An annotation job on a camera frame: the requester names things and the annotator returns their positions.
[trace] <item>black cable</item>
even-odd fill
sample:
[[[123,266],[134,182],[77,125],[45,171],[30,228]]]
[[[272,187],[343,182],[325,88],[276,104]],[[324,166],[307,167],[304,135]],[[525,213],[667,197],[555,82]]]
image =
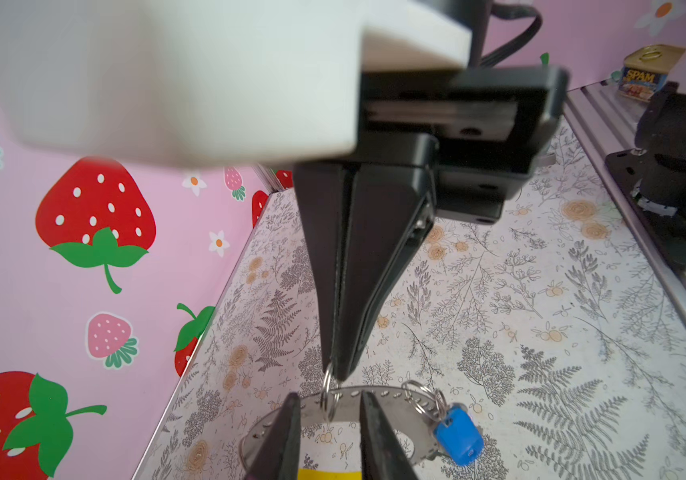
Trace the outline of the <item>black cable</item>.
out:
[[[495,3],[492,5],[491,14],[501,20],[515,20],[517,18],[534,18],[534,20],[527,30],[484,55],[479,62],[480,67],[493,67],[501,63],[530,42],[543,25],[543,17],[540,16],[540,12],[530,5],[500,5]]]

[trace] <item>white flower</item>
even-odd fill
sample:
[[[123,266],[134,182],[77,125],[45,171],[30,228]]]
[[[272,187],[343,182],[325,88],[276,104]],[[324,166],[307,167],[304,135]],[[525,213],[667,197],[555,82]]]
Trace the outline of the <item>white flower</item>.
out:
[[[220,256],[223,256],[224,250],[231,246],[231,244],[226,241],[223,230],[220,230],[217,234],[210,232],[209,239],[212,242],[209,245],[209,251],[218,252],[218,255]]]
[[[650,36],[660,33],[666,22],[686,14],[685,0],[652,0],[653,10],[636,21],[635,28],[650,26]]]
[[[199,172],[184,172],[184,175],[183,187],[190,188],[197,197],[202,188],[207,188],[207,184],[204,182],[202,175]]]

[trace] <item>floral tablecloth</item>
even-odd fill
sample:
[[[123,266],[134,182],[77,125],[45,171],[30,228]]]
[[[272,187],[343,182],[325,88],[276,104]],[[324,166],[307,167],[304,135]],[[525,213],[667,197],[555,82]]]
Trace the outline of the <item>floral tablecloth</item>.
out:
[[[422,478],[686,478],[686,331],[566,122],[487,227],[438,220],[347,385],[417,379],[468,404],[486,447]],[[238,443],[321,386],[293,190],[271,196],[138,477],[244,473]],[[360,467],[358,425],[305,428],[301,464]],[[409,451],[410,442],[402,439]]]

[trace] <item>orange flower center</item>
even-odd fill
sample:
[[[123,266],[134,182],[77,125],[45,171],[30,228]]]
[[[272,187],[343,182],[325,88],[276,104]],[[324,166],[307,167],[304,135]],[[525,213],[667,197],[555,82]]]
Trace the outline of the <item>orange flower center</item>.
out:
[[[655,16],[658,18],[665,17],[669,12],[671,12],[671,9],[673,7],[674,4],[672,4],[671,2],[666,2],[665,4],[658,7],[658,9],[655,11]]]

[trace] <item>pink wall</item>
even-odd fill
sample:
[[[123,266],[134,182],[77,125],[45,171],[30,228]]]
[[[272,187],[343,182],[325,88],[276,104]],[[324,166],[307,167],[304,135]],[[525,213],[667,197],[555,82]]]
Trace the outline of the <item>pink wall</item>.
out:
[[[667,22],[656,34],[650,26],[636,28],[646,14],[671,2]],[[572,74],[570,87],[578,88],[600,82],[623,67],[626,55],[649,44],[672,44],[686,47],[686,0],[527,0],[505,3],[528,3],[544,17],[543,27],[521,51],[501,65],[540,64],[540,55],[548,52],[550,63],[567,67]],[[505,22],[491,18],[484,51],[501,46],[522,32],[530,19]]]
[[[246,197],[237,201],[225,187],[223,170],[203,171],[200,180],[207,187],[196,196],[183,186],[190,174],[125,164],[156,222],[156,239],[136,264],[110,267],[123,288],[116,294],[108,288],[101,266],[70,264],[50,250],[35,225],[42,198],[78,157],[19,145],[1,110],[0,149],[0,373],[39,373],[59,383],[68,392],[69,412],[107,407],[102,416],[68,418],[73,443],[55,478],[130,478],[179,380],[173,350],[191,317],[175,307],[182,302],[198,313],[218,301],[252,229],[250,200],[260,181],[251,168],[239,168]],[[82,187],[86,199],[98,185]],[[126,193],[115,195],[131,193],[129,184],[125,188]],[[72,208],[63,198],[58,201]],[[56,228],[54,219],[45,221]],[[125,240],[132,229],[122,228]],[[223,256],[210,251],[210,233],[220,231],[230,244]],[[103,360],[88,355],[87,323],[98,312],[109,312],[132,326],[138,353],[131,364],[109,370]],[[0,478],[46,478],[30,470],[31,462],[36,466],[32,450],[38,446],[15,457],[2,450],[7,430],[20,422],[9,412],[29,403],[27,384],[18,392],[14,390],[20,386],[13,383],[0,377],[0,408],[7,409],[0,410]],[[5,406],[13,396],[17,404]]]

